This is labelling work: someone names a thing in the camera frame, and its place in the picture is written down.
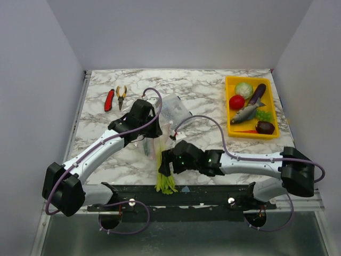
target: screw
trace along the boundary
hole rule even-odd
[[[234,200],[233,197],[230,197],[230,198],[228,199],[228,203],[232,206],[232,205],[234,205],[234,204],[236,203],[236,200]]]

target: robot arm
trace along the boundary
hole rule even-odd
[[[297,149],[284,147],[283,152],[273,154],[238,154],[240,158],[296,158],[309,160]],[[250,199],[267,202],[286,193],[301,197],[314,195],[314,166],[297,162],[277,161],[245,161],[228,156],[223,150],[202,151],[193,144],[180,141],[173,149],[163,151],[159,172],[170,176],[185,170],[198,170],[213,177],[232,173],[265,175],[271,178],[252,186]]]
[[[155,98],[152,98],[152,101],[156,106]],[[152,124],[139,129],[155,116],[155,109],[150,102],[136,100],[129,113],[111,122],[101,137],[81,154],[62,165],[53,163],[47,168],[43,197],[48,199],[57,181],[72,167],[57,186],[51,199],[51,203],[59,211],[66,216],[71,216],[82,206],[109,203],[116,193],[112,186],[103,182],[94,187],[84,185],[84,182],[109,156],[123,149],[138,136],[156,138],[162,135],[158,118]]]

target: white enclosure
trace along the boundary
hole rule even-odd
[[[340,1],[2,0],[0,38],[2,255],[29,255],[83,70],[108,68],[275,68],[297,145],[326,168],[319,188],[341,241]]]

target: carrot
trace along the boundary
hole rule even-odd
[[[255,130],[250,130],[250,131],[237,131],[237,132],[244,132],[244,133],[258,133],[257,131]]]

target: pliers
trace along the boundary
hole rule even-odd
[[[116,94],[117,94],[117,97],[118,97],[118,108],[119,108],[119,111],[121,111],[121,109],[122,109],[123,100],[126,97],[126,93],[127,93],[127,87],[126,86],[124,86],[124,93],[122,94],[122,96],[119,94],[119,86],[117,87]]]

